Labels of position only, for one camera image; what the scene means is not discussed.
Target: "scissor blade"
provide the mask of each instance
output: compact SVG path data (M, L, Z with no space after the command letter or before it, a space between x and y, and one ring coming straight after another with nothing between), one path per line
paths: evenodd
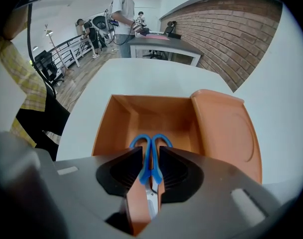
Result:
M158 214L158 195L151 190L146 190L148 200L148 210L150 218L153 219Z

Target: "person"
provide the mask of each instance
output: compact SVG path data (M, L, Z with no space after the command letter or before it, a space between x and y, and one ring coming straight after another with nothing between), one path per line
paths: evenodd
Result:
M10 132L32 147L47 150L55 161L58 145L44 131L62 135L70 113L55 99L52 89L11 42L25 29L26 19L26 6L13 11L0 33L0 63L26 94Z
M98 58L98 50L100 48L100 45L98 43L99 38L97 36L96 30L91 26L88 21L83 21L81 18L77 20L77 25L84 26L86 33L84 36L82 36L81 40L84 40L85 38L87 38L87 36L90 38L95 49L95 55L93 55L93 58Z
M140 12L138 13L138 15L139 15L139 17L141 18L141 21L142 21L143 23L146 24L146 18L145 18L145 16L143 15L143 11L140 11Z
M134 8L133 0L113 0L112 2L111 16L119 22L119 26L115 28L115 34L122 58L131 58L128 42L135 37Z

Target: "brick wall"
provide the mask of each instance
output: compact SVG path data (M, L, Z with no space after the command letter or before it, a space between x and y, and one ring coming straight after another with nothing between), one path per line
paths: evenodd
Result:
M218 73L235 91L267 51L281 13L274 0L203 0L164 17L161 30L175 20L182 40L204 53L197 66Z

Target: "jeans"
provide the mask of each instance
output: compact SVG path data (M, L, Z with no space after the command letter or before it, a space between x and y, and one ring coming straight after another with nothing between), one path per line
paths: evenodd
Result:
M135 35L128 36L127 34L117 34L116 35L116 43L123 45L119 46L119 50L122 58L131 58L130 45L128 42L135 38Z

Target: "black pants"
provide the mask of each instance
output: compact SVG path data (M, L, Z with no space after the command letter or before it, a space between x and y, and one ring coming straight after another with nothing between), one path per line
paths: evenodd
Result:
M91 40L91 42L92 42L92 45L93 45L94 49L99 49L100 48L100 45L98 43L98 39L95 39L93 41Z
M70 113L54 98L52 90L47 87L44 112L20 109L16 115L18 122L36 143L35 148L47 150L53 161L56 160L58 145L43 131L62 135Z

